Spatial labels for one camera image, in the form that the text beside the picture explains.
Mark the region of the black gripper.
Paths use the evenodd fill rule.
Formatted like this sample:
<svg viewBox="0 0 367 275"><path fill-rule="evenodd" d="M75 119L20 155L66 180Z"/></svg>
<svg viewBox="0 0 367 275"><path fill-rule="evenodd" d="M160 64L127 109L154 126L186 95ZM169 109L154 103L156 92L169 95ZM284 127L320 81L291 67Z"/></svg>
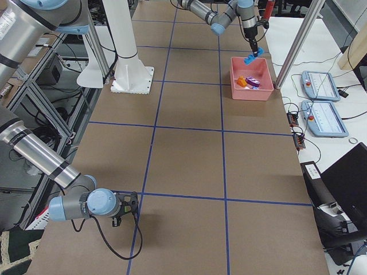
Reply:
<svg viewBox="0 0 367 275"><path fill-rule="evenodd" d="M256 40L257 27L253 26L253 27L244 28L244 35L245 35L245 38L249 41L253 55L258 55L259 48L258 48L257 40Z"/></svg>
<svg viewBox="0 0 367 275"><path fill-rule="evenodd" d="M119 200L119 211L117 215L138 214L138 193L132 192L131 194L116 193L116 198ZM112 227L119 227L121 225L122 218L119 216L112 217Z"/></svg>

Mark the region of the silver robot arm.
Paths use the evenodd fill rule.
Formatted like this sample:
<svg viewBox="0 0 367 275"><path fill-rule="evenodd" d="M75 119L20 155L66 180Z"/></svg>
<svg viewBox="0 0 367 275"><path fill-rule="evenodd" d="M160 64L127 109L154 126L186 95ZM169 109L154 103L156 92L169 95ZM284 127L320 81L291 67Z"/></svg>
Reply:
<svg viewBox="0 0 367 275"><path fill-rule="evenodd" d="M239 19L242 34L249 43L253 56L260 56L256 39L260 21L255 15L253 1L229 1L227 8L222 13L213 11L212 8L198 0L171 1L170 3L176 8L189 11L202 19L217 36L222 35L236 18Z"/></svg>
<svg viewBox="0 0 367 275"><path fill-rule="evenodd" d="M47 32L85 34L88 32L87 1L8 1L1 15L1 86L22 64L37 41ZM120 225L122 216L138 215L138 195L124 195L98 188L96 179L82 175L49 145L60 140L50 119L34 115L36 127L1 107L1 141L51 180L66 189L65 195L50 200L48 211L53 221L96 219L106 216Z"/></svg>

